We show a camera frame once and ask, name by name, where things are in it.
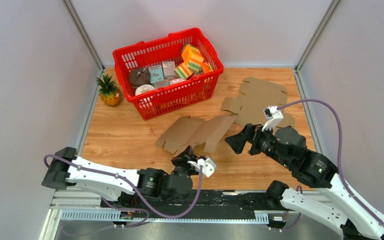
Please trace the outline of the teal small box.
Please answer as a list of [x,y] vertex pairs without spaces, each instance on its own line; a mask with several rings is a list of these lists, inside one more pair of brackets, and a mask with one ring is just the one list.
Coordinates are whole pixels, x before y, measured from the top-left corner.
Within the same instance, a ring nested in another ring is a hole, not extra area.
[[161,64],[153,65],[148,68],[150,74],[150,84],[155,85],[156,82],[164,80],[163,67]]

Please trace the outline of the striped sponge lower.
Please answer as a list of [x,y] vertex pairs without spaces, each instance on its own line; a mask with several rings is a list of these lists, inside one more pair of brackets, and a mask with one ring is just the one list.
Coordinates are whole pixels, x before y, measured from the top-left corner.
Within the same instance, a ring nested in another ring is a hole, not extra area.
[[194,72],[190,68],[188,68],[185,62],[179,64],[175,68],[174,72],[179,78],[182,78],[184,80],[187,80],[194,74]]

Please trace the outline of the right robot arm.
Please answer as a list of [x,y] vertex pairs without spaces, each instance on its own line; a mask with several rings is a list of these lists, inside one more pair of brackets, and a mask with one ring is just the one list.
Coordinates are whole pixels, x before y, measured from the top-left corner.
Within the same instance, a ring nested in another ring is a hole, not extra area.
[[384,240],[384,213],[381,213],[341,179],[339,169],[326,156],[307,148],[306,138],[293,127],[276,132],[261,125],[246,124],[243,130],[225,139],[236,154],[251,143],[248,153],[265,154],[291,172],[298,182],[328,198],[327,206],[274,180],[265,192],[265,203],[297,211],[329,227],[345,240]]

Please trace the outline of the grey small box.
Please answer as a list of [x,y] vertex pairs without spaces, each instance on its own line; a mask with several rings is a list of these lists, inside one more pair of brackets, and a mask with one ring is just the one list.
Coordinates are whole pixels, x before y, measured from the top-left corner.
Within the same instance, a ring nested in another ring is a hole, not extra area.
[[175,69],[176,63],[174,61],[162,61],[161,62],[163,76],[165,79],[173,80],[177,78]]

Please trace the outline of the orange sponge right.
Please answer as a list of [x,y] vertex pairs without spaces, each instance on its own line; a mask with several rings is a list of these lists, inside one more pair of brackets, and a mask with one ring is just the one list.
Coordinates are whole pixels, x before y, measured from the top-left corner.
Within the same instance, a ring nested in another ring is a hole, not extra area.
[[213,71],[213,68],[212,66],[207,63],[207,62],[202,62],[201,64],[201,70],[200,70],[200,73],[201,74],[207,74],[207,73],[210,73]]

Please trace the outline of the brown cardboard box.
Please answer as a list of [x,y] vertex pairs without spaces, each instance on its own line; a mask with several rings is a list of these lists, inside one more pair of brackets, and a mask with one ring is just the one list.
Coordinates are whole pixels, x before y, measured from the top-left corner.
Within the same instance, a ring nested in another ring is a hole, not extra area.
[[219,115],[204,120],[199,117],[181,116],[158,138],[156,146],[179,154],[189,146],[203,144],[203,151],[212,154],[236,118],[236,115]]

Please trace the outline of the white round tin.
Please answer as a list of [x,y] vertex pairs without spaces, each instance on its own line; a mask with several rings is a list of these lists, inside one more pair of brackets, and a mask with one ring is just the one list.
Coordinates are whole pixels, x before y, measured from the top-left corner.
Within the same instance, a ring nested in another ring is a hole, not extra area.
[[143,84],[135,90],[135,95],[139,96],[139,95],[142,95],[144,93],[147,93],[147,92],[150,92],[153,90],[155,90],[155,88],[151,84]]

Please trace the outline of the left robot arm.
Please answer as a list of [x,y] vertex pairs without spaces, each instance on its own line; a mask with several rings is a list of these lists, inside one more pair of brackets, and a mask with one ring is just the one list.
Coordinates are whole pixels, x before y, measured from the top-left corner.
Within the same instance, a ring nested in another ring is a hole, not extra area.
[[193,187],[191,176],[205,168],[205,158],[187,147],[171,163],[171,173],[156,168],[121,169],[88,161],[77,155],[76,148],[65,147],[55,153],[41,184],[55,190],[74,186],[122,208],[139,194],[152,201],[186,198]]

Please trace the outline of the brown round item in basket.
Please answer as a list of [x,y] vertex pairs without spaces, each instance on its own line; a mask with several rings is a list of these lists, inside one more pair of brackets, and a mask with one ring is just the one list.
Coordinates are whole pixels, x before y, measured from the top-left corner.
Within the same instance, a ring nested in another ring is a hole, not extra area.
[[128,80],[133,88],[151,84],[151,74],[146,67],[137,67],[129,72]]

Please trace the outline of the red plastic shopping basket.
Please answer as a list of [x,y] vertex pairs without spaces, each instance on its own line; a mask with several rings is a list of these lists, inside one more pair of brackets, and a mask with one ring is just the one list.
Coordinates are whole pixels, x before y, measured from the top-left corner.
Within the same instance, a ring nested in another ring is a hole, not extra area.
[[[183,61],[181,50],[187,43],[201,51],[204,61],[211,65],[212,71],[191,76],[188,80],[174,85],[136,95],[129,81],[130,71],[137,67],[156,66],[163,61],[175,61],[176,64],[180,64]],[[219,76],[224,72],[224,66],[212,43],[197,27],[118,48],[112,52],[112,56],[115,74],[125,99],[133,104],[144,120],[210,99]]]

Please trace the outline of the small pineapple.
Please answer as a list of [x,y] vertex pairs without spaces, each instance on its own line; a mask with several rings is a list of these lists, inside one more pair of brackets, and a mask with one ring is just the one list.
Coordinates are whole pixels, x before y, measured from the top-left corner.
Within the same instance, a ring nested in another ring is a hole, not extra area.
[[95,78],[96,84],[100,87],[99,96],[105,105],[109,107],[117,107],[122,102],[121,90],[113,81],[113,76],[104,74]]

